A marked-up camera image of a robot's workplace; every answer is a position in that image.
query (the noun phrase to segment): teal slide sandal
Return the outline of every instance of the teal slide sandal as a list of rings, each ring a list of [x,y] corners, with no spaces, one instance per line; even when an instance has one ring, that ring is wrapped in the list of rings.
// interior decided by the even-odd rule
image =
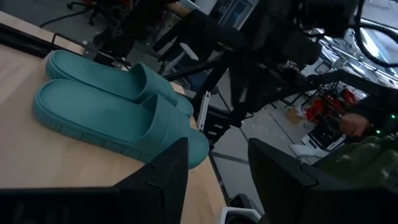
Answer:
[[[93,62],[66,50],[56,50],[50,56],[45,69],[52,79],[63,78],[81,82],[133,103],[141,103],[151,95],[160,94],[186,116],[191,117],[193,114],[191,103],[174,92],[169,81],[143,63],[137,63],[127,72]]]
[[[47,128],[145,163],[181,137],[188,138],[190,169],[208,155],[206,137],[160,95],[139,105],[78,82],[52,80],[36,93],[32,107]]]

